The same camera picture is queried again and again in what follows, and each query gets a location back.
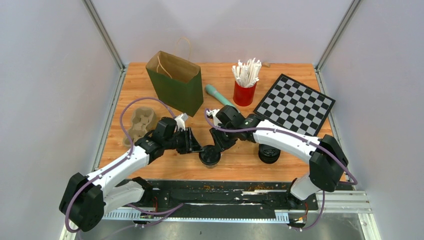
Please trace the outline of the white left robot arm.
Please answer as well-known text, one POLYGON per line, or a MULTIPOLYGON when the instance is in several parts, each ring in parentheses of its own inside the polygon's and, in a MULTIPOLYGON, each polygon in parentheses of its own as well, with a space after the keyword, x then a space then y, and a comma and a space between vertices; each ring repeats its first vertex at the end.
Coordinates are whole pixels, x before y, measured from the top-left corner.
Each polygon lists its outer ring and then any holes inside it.
POLYGON ((185 126, 187 119, 185 113, 175 118, 163 117, 151 135, 138 139, 112 163, 88 175, 74 174, 59 204, 65 221, 88 232, 105 214, 121 206, 136 202, 142 207, 149 206, 153 201, 153 187, 145 179, 135 177, 124 185, 118 184, 160 158, 166 150, 175 150, 180 155, 201 152, 202 146, 191 128, 185 126))

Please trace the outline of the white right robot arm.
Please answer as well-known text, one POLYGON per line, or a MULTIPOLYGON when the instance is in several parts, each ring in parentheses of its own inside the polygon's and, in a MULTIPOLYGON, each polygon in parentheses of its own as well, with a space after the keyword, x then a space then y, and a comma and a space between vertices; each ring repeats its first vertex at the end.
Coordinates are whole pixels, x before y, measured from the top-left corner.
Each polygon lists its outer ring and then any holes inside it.
POLYGON ((285 195, 286 204, 298 209, 306 199, 319 191, 334 192, 346 173, 348 161, 335 138, 307 136, 276 126, 251 114, 244 118, 239 112, 226 115, 221 111, 207 111, 206 120, 212 119, 211 135, 220 152, 236 141, 249 141, 289 153, 309 165, 309 171, 291 183, 285 195))

